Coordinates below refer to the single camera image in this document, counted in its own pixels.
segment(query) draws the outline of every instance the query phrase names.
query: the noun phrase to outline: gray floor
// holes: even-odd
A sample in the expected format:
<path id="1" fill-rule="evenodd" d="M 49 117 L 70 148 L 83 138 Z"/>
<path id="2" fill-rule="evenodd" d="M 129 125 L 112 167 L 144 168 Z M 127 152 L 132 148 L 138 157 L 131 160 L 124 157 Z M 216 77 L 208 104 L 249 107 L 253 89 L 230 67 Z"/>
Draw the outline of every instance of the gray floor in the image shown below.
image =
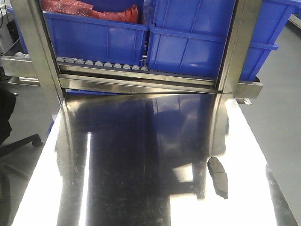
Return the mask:
<path id="1" fill-rule="evenodd" d="M 301 225 L 301 31 L 286 27 L 278 39 L 279 51 L 270 54 L 258 77 L 264 89 L 253 105 L 241 108 L 258 140 L 288 204 Z M 39 133 L 46 140 L 51 117 L 40 87 L 8 85 L 19 92 L 10 119 L 13 131 L 5 144 Z M 27 145 L 2 159 L 9 166 L 31 175 L 41 149 Z M 14 218 L 27 182 L 10 175 Z"/>
<path id="2" fill-rule="evenodd" d="M 258 74 L 260 96 L 241 109 L 301 225 L 301 31 L 288 24 L 277 44 Z"/>
<path id="3" fill-rule="evenodd" d="M 13 128 L 9 138 L 3 145 L 11 144 L 15 141 L 38 133 L 42 141 L 46 141 L 46 134 L 52 121 L 48 107 L 44 102 L 43 93 L 40 87 L 21 86 L 7 84 L 6 81 L 0 81 L 0 86 L 5 86 L 11 92 L 18 92 L 16 97 L 16 106 L 9 120 Z M 1 161 L 9 167 L 22 172 L 30 177 L 35 164 L 40 156 L 41 148 L 35 148 L 28 144 L 19 148 L 15 152 L 2 157 Z M 11 225 L 28 181 L 9 173 L 9 182 L 11 188 L 11 214 L 9 225 Z"/>

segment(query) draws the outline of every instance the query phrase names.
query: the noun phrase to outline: stainless steel table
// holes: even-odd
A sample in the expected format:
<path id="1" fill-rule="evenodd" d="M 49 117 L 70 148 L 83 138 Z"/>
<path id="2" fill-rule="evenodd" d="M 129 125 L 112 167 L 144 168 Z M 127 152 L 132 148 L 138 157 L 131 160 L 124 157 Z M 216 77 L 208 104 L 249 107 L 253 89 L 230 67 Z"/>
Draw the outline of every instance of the stainless steel table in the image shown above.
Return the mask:
<path id="1" fill-rule="evenodd" d="M 236 100 L 172 94 L 67 95 L 21 225 L 297 224 Z"/>

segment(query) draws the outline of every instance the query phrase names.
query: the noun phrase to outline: black office chair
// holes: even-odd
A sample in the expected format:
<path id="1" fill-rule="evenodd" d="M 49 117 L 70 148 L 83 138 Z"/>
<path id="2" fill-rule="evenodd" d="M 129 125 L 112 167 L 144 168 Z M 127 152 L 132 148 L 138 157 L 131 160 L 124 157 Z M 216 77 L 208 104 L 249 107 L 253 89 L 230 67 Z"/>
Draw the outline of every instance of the black office chair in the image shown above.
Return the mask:
<path id="1" fill-rule="evenodd" d="M 2 145 L 9 137 L 12 130 L 8 120 L 15 108 L 15 103 L 15 95 L 0 87 L 0 145 Z M 43 144 L 39 135 L 34 134 L 12 144 L 3 147 L 0 146 L 0 157 L 3 157 L 30 142 L 32 142 L 32 145 L 35 147 Z M 23 175 L 21 172 L 0 162 L 0 226 L 6 226 L 8 224 L 9 214 L 11 212 L 8 170 L 22 179 L 28 179 L 27 176 Z"/>
<path id="2" fill-rule="evenodd" d="M 0 87 L 0 145 L 9 137 L 12 130 L 8 120 L 14 110 L 15 103 L 15 95 Z M 34 134 L 12 144 L 0 147 L 0 157 L 3 157 L 30 142 L 35 147 L 43 144 L 39 135 Z"/>

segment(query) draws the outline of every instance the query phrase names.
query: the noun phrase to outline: metal shelf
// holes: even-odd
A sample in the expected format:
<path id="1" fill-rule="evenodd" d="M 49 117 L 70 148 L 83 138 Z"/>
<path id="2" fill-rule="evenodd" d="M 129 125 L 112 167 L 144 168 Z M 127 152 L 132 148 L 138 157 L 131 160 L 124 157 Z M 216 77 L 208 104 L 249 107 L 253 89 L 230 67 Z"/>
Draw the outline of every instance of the metal shelf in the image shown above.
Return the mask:
<path id="1" fill-rule="evenodd" d="M 296 15 L 292 14 L 289 18 L 290 22 L 301 29 L 301 19 L 298 18 Z"/>
<path id="2" fill-rule="evenodd" d="M 11 4 L 32 62 L 9 54 L 2 58 L 3 67 L 7 75 L 39 79 L 53 118 L 62 105 L 64 88 L 144 94 L 232 93 L 245 98 L 257 98 L 262 89 L 259 81 L 239 82 L 262 0 L 236 0 L 216 81 L 170 73 L 57 63 L 39 1 L 11 0 Z"/>
<path id="3" fill-rule="evenodd" d="M 14 57 L 18 51 L 22 51 L 20 41 L 2 57 L 5 74 L 13 77 L 37 78 L 31 59 Z M 62 62 L 58 62 L 58 66 L 60 85 L 66 89 L 116 93 L 216 92 L 214 89 L 216 81 L 207 77 Z M 261 89 L 262 83 L 259 80 L 240 81 L 235 96 L 257 98 Z"/>

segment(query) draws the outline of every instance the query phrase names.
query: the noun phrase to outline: blue plastic bin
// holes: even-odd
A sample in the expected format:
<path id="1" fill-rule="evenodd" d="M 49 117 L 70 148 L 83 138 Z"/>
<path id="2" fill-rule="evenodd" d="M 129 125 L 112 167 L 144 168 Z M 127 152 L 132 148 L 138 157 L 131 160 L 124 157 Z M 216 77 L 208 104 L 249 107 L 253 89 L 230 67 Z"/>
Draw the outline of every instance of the blue plastic bin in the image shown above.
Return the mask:
<path id="1" fill-rule="evenodd" d="M 155 3 L 156 9 L 158 9 L 159 3 L 164 3 L 165 1 L 158 0 Z M 171 3 L 173 1 L 180 2 L 170 0 L 168 1 L 168 7 L 172 6 Z M 269 53 L 272 50 L 278 49 L 275 41 L 289 16 L 296 10 L 296 7 L 301 7 L 301 0 L 263 1 L 241 74 L 241 80 L 253 81 Z M 165 9 L 164 12 L 166 13 L 164 14 L 166 18 L 169 18 L 172 14 L 176 15 L 175 9 L 170 9 L 169 11 Z M 157 18 L 158 15 L 160 15 L 159 12 L 154 13 L 154 16 Z M 211 24 L 210 14 L 205 13 L 204 16 L 207 16 L 207 23 L 203 21 L 204 26 Z M 171 18 L 170 20 L 166 18 L 165 27 L 158 27 L 158 23 L 150 26 L 150 42 L 147 58 L 149 68 L 151 70 L 216 78 L 222 61 L 227 36 L 226 31 L 229 28 L 230 22 L 226 21 L 227 28 L 220 26 L 219 31 L 218 27 L 208 26 L 208 29 L 203 29 L 203 32 L 200 32 L 201 29 L 198 32 L 191 32 L 190 30 L 183 32 L 179 31 L 180 26 L 172 24 L 173 21 Z M 166 29 L 167 24 L 171 25 L 170 29 Z"/>
<path id="2" fill-rule="evenodd" d="M 157 27 L 227 36 L 235 0 L 157 0 Z"/>
<path id="3" fill-rule="evenodd" d="M 290 15 L 301 7 L 301 0 L 264 0 L 258 15 L 252 41 L 273 44 Z"/>
<path id="4" fill-rule="evenodd" d="M 177 32 L 150 26 L 148 64 L 151 70 L 216 78 L 225 40 L 220 36 Z M 241 79 L 254 80 L 262 64 L 277 45 L 252 42 Z"/>
<path id="5" fill-rule="evenodd" d="M 142 65 L 150 20 L 147 10 L 142 24 L 53 12 L 44 12 L 44 16 L 58 57 Z M 28 53 L 18 24 L 17 27 L 24 52 Z"/>

